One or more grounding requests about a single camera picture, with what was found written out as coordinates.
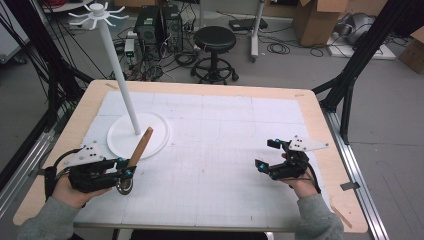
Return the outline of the black round stool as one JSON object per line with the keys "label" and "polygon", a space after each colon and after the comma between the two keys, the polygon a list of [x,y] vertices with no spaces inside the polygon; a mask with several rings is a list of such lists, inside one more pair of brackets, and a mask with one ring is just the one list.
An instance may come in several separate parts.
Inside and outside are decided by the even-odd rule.
{"label": "black round stool", "polygon": [[208,58],[198,60],[190,70],[190,75],[197,77],[199,84],[222,82],[226,85],[228,78],[239,79],[231,64],[219,57],[236,45],[236,36],[231,30],[222,26],[203,27],[194,34],[194,43],[210,54]]}

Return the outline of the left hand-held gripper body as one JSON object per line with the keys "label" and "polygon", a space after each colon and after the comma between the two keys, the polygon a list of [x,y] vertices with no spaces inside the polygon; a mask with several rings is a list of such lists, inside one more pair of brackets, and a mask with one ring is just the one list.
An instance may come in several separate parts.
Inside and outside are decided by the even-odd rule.
{"label": "left hand-held gripper body", "polygon": [[96,141],[84,145],[64,162],[72,188],[83,193],[113,187],[117,177],[107,173],[113,166],[114,162],[104,157]]}

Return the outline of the metal ladle with wooden handle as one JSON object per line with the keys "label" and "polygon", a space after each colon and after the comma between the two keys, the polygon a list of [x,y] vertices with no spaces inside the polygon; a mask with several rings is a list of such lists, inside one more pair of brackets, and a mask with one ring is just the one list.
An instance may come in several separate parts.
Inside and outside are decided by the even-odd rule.
{"label": "metal ladle with wooden handle", "polygon": [[[145,133],[143,134],[143,136],[141,137],[137,147],[135,148],[135,151],[133,152],[129,160],[127,168],[135,167],[136,169],[137,164],[150,141],[152,133],[153,133],[153,129],[151,127],[148,127]],[[116,188],[120,194],[128,195],[133,188],[133,178],[127,179],[126,181],[123,181],[123,182],[118,182],[116,185]]]}

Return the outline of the small cardboard box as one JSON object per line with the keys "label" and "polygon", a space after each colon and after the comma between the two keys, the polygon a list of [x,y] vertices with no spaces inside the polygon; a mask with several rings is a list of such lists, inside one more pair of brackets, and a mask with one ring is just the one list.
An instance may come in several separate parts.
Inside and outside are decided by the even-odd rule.
{"label": "small cardboard box", "polygon": [[424,25],[411,34],[412,40],[399,60],[420,75],[424,75]]}

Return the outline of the white grid mat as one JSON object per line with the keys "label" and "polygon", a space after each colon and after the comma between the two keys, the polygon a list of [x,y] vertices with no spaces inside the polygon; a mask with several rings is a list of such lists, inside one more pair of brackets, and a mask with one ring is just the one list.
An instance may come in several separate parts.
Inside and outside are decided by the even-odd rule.
{"label": "white grid mat", "polygon": [[170,138],[143,158],[132,192],[112,190],[78,214],[79,226],[291,231],[297,197],[259,172],[281,162],[270,139],[308,134],[297,100],[246,96],[132,93],[138,112],[162,116]]}

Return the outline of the black metal frame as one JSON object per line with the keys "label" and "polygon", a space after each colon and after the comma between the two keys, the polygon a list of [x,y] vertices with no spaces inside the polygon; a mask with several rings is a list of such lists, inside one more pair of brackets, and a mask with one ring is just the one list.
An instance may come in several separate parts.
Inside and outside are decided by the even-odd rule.
{"label": "black metal frame", "polygon": [[2,191],[11,181],[18,167],[23,163],[23,158],[33,146],[35,140],[45,130],[50,130],[56,123],[59,107],[65,102],[76,102],[82,98],[84,90],[78,84],[77,79],[82,80],[84,83],[91,83],[93,78],[64,59],[30,0],[3,0],[0,1],[0,6],[8,7],[41,59],[34,56],[33,52],[23,43],[18,33],[12,29],[12,25],[8,24],[2,17],[0,17],[0,24],[24,50],[24,53],[32,62],[39,79],[44,80],[48,85],[48,108],[46,112],[31,130],[9,163],[0,172],[0,191]]}
{"label": "black metal frame", "polygon": [[335,78],[312,89],[315,94],[328,90],[326,97],[319,101],[327,112],[335,113],[339,103],[343,102],[339,134],[345,144],[349,145],[348,130],[356,80],[389,33],[418,1],[388,0],[343,70]]}

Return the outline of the person's right hand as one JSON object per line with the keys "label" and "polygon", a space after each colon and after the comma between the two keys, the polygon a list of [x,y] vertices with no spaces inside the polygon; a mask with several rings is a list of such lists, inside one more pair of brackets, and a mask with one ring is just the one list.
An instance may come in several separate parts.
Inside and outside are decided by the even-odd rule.
{"label": "person's right hand", "polygon": [[298,178],[285,178],[282,182],[288,184],[295,192],[299,199],[304,199],[318,194],[317,181],[311,172],[311,168],[307,167],[306,172]]}

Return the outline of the grey rounded device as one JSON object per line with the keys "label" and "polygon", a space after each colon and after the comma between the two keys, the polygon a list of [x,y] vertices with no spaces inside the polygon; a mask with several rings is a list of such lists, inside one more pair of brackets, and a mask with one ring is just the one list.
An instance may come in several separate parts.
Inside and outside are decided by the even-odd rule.
{"label": "grey rounded device", "polygon": [[374,21],[374,17],[365,13],[347,13],[337,22],[335,31],[350,45],[355,45],[362,35],[369,31]]}

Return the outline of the aluminium rail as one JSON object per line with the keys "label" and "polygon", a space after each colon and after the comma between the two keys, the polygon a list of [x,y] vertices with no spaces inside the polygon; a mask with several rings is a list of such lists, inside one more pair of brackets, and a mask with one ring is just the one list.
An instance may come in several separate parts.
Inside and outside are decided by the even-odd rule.
{"label": "aluminium rail", "polygon": [[37,172],[37,165],[43,159],[54,140],[54,133],[43,132],[29,144],[29,150],[24,154],[22,162],[0,191],[0,219],[7,213],[13,199],[19,194],[32,172]]}
{"label": "aluminium rail", "polygon": [[372,199],[366,181],[363,177],[354,152],[349,144],[346,144],[339,133],[340,120],[336,113],[323,111],[324,118],[327,121],[332,133],[335,145],[341,156],[341,160],[349,177],[349,184],[361,206],[364,217],[368,224],[368,230],[371,232],[374,240],[390,240],[383,221],[378,213],[376,205]]}

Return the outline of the flat white board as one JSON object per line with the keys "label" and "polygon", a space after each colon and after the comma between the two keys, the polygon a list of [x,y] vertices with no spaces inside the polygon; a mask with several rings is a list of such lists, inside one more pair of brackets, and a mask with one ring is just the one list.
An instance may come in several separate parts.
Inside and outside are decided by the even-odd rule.
{"label": "flat white board", "polygon": [[[344,38],[332,34],[327,41],[327,50],[332,57],[350,58],[355,51]],[[394,60],[395,54],[385,45],[381,45],[373,55],[376,60]]]}

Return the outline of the person's left hand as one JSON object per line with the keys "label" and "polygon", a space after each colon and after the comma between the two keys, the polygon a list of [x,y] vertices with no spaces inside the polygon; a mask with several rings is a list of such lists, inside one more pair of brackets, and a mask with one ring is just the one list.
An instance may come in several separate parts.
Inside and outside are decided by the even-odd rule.
{"label": "person's left hand", "polygon": [[73,208],[82,208],[92,198],[100,196],[110,191],[110,188],[83,193],[72,188],[67,175],[61,176],[52,193],[52,197]]}

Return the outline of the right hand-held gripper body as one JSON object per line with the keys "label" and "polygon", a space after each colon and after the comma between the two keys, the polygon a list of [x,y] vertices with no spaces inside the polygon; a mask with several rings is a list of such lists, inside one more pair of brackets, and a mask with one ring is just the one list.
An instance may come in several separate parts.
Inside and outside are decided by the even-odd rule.
{"label": "right hand-held gripper body", "polygon": [[295,135],[292,140],[285,141],[288,148],[284,150],[286,159],[283,163],[272,165],[276,173],[269,175],[273,180],[298,178],[306,172],[309,165],[308,151],[327,148],[328,143]]}

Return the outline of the flat black device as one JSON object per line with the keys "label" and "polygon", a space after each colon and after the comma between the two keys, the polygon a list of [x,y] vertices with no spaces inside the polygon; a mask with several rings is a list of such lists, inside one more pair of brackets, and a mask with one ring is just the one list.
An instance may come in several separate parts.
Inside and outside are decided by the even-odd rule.
{"label": "flat black device", "polygon": [[256,20],[254,18],[230,20],[229,26],[233,31],[254,30]]}

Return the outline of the white stand post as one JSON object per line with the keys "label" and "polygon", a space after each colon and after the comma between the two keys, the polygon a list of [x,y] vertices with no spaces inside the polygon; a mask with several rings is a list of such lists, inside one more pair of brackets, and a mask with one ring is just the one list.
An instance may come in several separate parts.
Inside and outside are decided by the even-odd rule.
{"label": "white stand post", "polygon": [[259,39],[258,32],[260,29],[260,22],[262,18],[263,9],[265,6],[265,0],[259,0],[257,12],[255,15],[254,28],[251,33],[251,60],[255,62],[259,56]]}

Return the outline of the large open cardboard box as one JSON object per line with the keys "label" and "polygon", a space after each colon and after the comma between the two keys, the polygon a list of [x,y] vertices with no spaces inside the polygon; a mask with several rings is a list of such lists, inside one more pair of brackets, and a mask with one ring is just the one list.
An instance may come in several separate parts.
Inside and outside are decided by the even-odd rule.
{"label": "large open cardboard box", "polygon": [[298,0],[292,25],[301,46],[327,43],[349,0]]}

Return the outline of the white hook rack stand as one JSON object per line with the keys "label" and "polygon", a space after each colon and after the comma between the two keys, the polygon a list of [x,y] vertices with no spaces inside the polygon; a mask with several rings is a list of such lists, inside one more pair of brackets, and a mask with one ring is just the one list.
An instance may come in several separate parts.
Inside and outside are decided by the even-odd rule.
{"label": "white hook rack stand", "polygon": [[125,16],[116,16],[116,13],[122,12],[124,7],[113,11],[108,11],[107,8],[107,3],[92,3],[85,5],[86,14],[77,15],[70,13],[70,16],[81,18],[81,21],[77,22],[77,25],[82,25],[87,21],[93,21],[90,30],[99,28],[106,53],[118,83],[119,91],[123,98],[123,103],[127,110],[127,114],[118,118],[107,132],[107,146],[109,150],[118,157],[130,158],[146,129],[151,127],[153,129],[152,136],[140,158],[147,159],[158,154],[166,145],[170,135],[170,128],[166,120],[156,113],[136,112],[109,31],[109,27],[112,26],[112,23],[109,21],[110,18],[125,19]]}

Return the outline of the black computer tower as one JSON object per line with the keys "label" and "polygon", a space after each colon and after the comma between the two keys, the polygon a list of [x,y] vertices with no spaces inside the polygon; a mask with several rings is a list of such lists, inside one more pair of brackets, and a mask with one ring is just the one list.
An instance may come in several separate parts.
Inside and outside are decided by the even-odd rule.
{"label": "black computer tower", "polygon": [[162,7],[162,18],[167,46],[172,52],[183,50],[182,18],[175,4]]}
{"label": "black computer tower", "polygon": [[134,26],[138,40],[145,46],[156,46],[161,37],[159,18],[160,8],[156,5],[141,7]]}

